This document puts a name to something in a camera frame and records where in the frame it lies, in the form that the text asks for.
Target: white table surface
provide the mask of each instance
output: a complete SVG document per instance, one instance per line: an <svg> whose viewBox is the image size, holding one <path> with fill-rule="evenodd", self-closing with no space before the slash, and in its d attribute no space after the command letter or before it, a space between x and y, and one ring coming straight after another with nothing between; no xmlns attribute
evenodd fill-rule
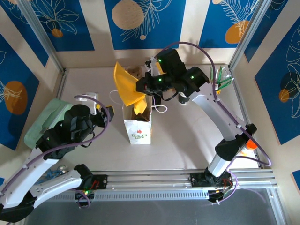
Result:
<svg viewBox="0 0 300 225"><path fill-rule="evenodd" d="M199 66L209 76L209 66ZM109 92L116 90L112 67L70 69L62 100L78 104L74 95L98 92L99 100L113 105L115 116L102 137L89 148L77 147L68 153L61 163L69 166L86 164L92 171L98 170L167 170L204 169L215 155L214 148L222 140L216 125L194 104L182 105L177 99L163 102L166 113L152 113L151 145L131 145L123 122L121 106L109 99ZM120 102L117 92L112 99ZM233 86L222 90L222 100L240 118L240 106ZM237 159L232 168L257 168L251 160Z"/></svg>

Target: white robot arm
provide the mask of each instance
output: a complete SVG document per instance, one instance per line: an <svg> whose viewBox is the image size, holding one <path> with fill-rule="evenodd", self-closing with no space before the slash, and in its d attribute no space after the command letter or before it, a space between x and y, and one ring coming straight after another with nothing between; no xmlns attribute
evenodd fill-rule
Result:
<svg viewBox="0 0 300 225"><path fill-rule="evenodd" d="M97 94L88 93L78 97L81 101L85 100L83 102L86 105L74 105L66 111L64 120L44 132L23 166L0 186L0 220L20 221L41 203L66 190L84 190L93 187L92 182L95 181L100 184L96 189L106 187L106 177L93 175L85 165L77 165L53 180L35 184L66 153L82 144L96 126L104 127L105 130L114 116L113 107L105 107L98 102ZM101 110L86 99L98 102L102 106Z"/></svg>

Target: blue object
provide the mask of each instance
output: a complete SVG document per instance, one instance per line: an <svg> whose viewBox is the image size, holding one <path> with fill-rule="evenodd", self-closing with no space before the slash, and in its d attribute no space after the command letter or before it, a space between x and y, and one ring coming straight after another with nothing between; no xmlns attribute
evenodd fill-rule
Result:
<svg viewBox="0 0 300 225"><path fill-rule="evenodd" d="M35 184L41 184L44 183L48 180L52 180L54 178L57 178L61 175L63 175L64 173L61 170L47 170L46 172L46 176L44 176L42 179L39 179Z"/></svg>
<svg viewBox="0 0 300 225"><path fill-rule="evenodd" d="M214 4L210 1L199 46L201 48L235 48L238 43L226 42L226 32L230 27L237 26L237 22L251 19L254 10L250 13L247 6L254 6L255 2L256 0L223 0Z"/></svg>
<svg viewBox="0 0 300 225"><path fill-rule="evenodd" d="M44 50L43 46L39 42L38 38L34 34L33 30L27 23L26 19L20 12L19 7L16 4L11 3L8 0L0 0L0 5L3 7L4 11L7 13L8 17L14 23L16 28L19 30L23 38L26 40L30 48L36 54L38 59L41 61L43 66L46 65L48 61L48 54Z"/></svg>
<svg viewBox="0 0 300 225"><path fill-rule="evenodd" d="M30 4L56 51L94 51L79 0L32 0Z"/></svg>
<svg viewBox="0 0 300 225"><path fill-rule="evenodd" d="M299 73L300 17L255 76L281 144L300 135Z"/></svg>
<svg viewBox="0 0 300 225"><path fill-rule="evenodd" d="M292 175L294 176L298 189L300 190L300 170L293 172Z"/></svg>
<svg viewBox="0 0 300 225"><path fill-rule="evenodd" d="M0 71L0 143L15 150L39 81L1 35ZM12 114L9 108L18 113Z"/></svg>
<svg viewBox="0 0 300 225"><path fill-rule="evenodd" d="M164 48L168 44L180 40L186 0L134 0L128 6L133 9L132 12L123 9L124 13L118 14L119 20L124 18L125 21L124 24L118 24L118 26L113 21L112 11L114 7L123 8L125 1L104 0L104 3L115 50ZM141 25L136 22L134 16L131 21L126 21L130 15L136 15L138 12L140 12L140 18L144 17ZM133 27L134 24L139 26L130 30L123 29L126 28L125 26Z"/></svg>
<svg viewBox="0 0 300 225"><path fill-rule="evenodd" d="M262 43L263 39L266 37L267 33L273 26L274 22L276 21L277 17L281 13L287 2L288 0L273 0L271 2L269 9L265 13L247 48L245 49L244 54L248 62L250 62L250 60L252 59L256 50Z"/></svg>

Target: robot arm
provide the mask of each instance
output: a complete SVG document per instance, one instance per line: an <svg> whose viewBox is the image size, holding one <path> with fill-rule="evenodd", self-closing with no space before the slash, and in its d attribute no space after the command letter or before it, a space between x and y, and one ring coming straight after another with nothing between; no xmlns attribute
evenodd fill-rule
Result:
<svg viewBox="0 0 300 225"><path fill-rule="evenodd" d="M191 174L191 178L194 178L192 185L195 187L215 186L220 180L222 181L223 176L225 178L230 176L225 171L226 168L249 140L240 127L250 135L253 135L256 127L254 124L246 125L244 121L234 116L239 122L239 126L236 126L216 102L208 77L197 67L187 70L175 49L164 50L156 58L165 74L152 76L152 73L146 72L145 77L137 81L136 91L162 96L163 91L175 88L177 92L199 105L216 124L223 136L223 140L215 147L216 155L204 174ZM153 61L156 59L151 59L151 62L146 62L146 65L153 65Z"/></svg>
<svg viewBox="0 0 300 225"><path fill-rule="evenodd" d="M45 131L23 166L0 186L0 220L17 222L49 198L72 188L90 187L92 180L97 179L97 175L94 176L85 165L77 165L62 176L35 185L50 167L75 147L62 148L45 154L37 160L33 159L55 147L80 143L93 133L96 126L106 126L108 115L105 110L103 108L98 110L96 105L89 102L84 103L87 103L89 107L74 105L65 112L63 121ZM107 109L111 121L114 116L113 107L110 106Z"/></svg>

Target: printed logo on bag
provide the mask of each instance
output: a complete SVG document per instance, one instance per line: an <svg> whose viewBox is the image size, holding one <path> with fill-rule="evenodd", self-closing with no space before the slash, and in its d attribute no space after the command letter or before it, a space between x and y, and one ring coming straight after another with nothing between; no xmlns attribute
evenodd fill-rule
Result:
<svg viewBox="0 0 300 225"><path fill-rule="evenodd" d="M147 135L132 135L135 139L142 139L144 137L147 137Z"/></svg>

